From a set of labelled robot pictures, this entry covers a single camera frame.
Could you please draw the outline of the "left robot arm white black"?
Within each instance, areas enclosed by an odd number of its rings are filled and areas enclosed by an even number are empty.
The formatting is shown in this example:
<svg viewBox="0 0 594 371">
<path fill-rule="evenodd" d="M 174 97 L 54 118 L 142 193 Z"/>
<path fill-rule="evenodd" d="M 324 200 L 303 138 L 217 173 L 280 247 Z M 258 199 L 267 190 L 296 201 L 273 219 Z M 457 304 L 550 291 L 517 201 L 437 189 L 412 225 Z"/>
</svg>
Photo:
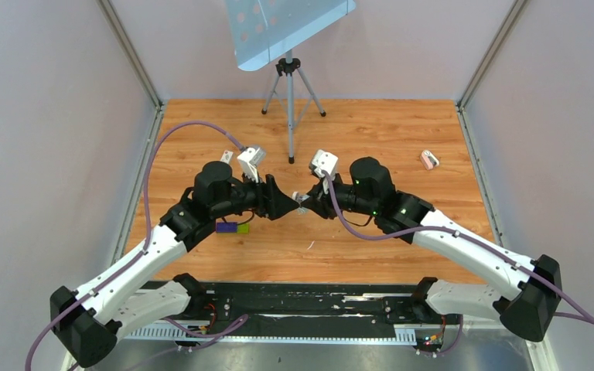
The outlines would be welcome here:
<svg viewBox="0 0 594 371">
<path fill-rule="evenodd" d="M 276 220 L 298 206 L 279 189 L 273 175 L 241 181 L 227 163 L 206 163 L 193 186 L 136 248 L 78 288 L 61 286 L 50 295 L 53 334 L 78 366 L 88 368 L 128 334 L 160 318 L 180 313 L 199 318 L 206 309 L 204 290 L 188 274 L 148 294 L 138 296 L 136 291 L 214 233 L 218 219 L 251 211 Z"/>
</svg>

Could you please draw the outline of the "white staple box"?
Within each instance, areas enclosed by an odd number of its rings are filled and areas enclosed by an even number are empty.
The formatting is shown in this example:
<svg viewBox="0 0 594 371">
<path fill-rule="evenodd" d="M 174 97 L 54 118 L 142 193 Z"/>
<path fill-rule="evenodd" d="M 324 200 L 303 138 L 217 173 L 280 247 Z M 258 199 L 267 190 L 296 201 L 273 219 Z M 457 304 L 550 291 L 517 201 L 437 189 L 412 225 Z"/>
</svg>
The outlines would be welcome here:
<svg viewBox="0 0 594 371">
<path fill-rule="evenodd" d="M 234 153 L 232 151 L 224 151 L 222 154 L 220 161 L 226 164 L 230 164 L 232 158 L 234 157 Z"/>
</svg>

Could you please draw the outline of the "pink staple remover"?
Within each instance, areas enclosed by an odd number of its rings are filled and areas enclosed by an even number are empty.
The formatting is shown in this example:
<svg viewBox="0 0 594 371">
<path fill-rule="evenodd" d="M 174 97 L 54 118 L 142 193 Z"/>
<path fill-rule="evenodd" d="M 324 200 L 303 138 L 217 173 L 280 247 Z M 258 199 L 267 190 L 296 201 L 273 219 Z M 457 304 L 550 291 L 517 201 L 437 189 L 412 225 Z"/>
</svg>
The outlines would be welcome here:
<svg viewBox="0 0 594 371">
<path fill-rule="evenodd" d="M 440 165 L 439 160 L 429 150 L 424 150 L 420 154 L 420 161 L 428 171 L 431 171 Z"/>
</svg>

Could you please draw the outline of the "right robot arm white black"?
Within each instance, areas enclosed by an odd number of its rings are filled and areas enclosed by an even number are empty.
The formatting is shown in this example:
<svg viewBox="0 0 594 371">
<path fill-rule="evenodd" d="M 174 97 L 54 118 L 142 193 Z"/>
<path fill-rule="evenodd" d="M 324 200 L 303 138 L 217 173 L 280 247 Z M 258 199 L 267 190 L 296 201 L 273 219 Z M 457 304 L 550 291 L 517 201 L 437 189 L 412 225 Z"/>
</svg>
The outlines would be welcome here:
<svg viewBox="0 0 594 371">
<path fill-rule="evenodd" d="M 324 219 L 343 213 L 369 216 L 381 234 L 375 240 L 399 239 L 415 244 L 464 267 L 483 284 L 453 284 L 424 277 L 411 300 L 411 312 L 420 322 L 439 315 L 469 315 L 498 321 L 516 336 L 540 342 L 562 299 L 559 262 L 501 247 L 460 226 L 431 203 L 399 191 L 391 173 L 377 159 L 363 157 L 350 166 L 351 182 L 337 172 L 338 158 L 319 150 L 309 163 L 318 178 L 302 206 Z"/>
</svg>

